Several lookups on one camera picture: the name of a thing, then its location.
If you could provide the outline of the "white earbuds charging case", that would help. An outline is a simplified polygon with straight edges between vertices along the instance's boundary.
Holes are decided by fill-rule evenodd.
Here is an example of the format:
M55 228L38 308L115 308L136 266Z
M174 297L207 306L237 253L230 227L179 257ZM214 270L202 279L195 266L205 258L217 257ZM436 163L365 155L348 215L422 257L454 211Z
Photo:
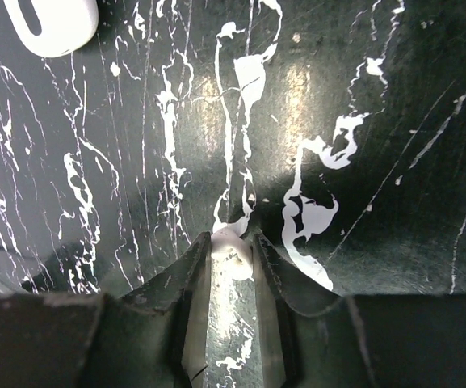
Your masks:
M24 47L39 57L62 57L76 51L92 39L99 24L95 0L3 3Z

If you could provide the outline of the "white earbud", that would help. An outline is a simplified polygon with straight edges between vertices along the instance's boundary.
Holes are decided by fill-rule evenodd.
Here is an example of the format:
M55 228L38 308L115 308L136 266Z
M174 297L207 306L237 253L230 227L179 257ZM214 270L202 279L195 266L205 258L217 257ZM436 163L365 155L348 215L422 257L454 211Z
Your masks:
M252 249L233 230L222 228L211 236L211 257L225 263L229 276L236 281L253 275Z

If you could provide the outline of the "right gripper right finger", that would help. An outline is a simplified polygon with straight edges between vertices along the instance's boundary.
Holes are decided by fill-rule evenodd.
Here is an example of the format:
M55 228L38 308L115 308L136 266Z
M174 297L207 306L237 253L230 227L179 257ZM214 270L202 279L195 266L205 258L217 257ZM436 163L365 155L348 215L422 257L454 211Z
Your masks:
M466 294L339 296L252 241L266 387L466 387Z

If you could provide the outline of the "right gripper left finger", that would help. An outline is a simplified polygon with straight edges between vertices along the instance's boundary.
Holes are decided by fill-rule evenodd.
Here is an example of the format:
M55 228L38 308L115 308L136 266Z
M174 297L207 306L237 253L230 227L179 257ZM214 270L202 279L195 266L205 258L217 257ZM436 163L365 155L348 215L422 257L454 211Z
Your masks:
M201 387L211 235L122 296L33 294L0 277L0 387Z

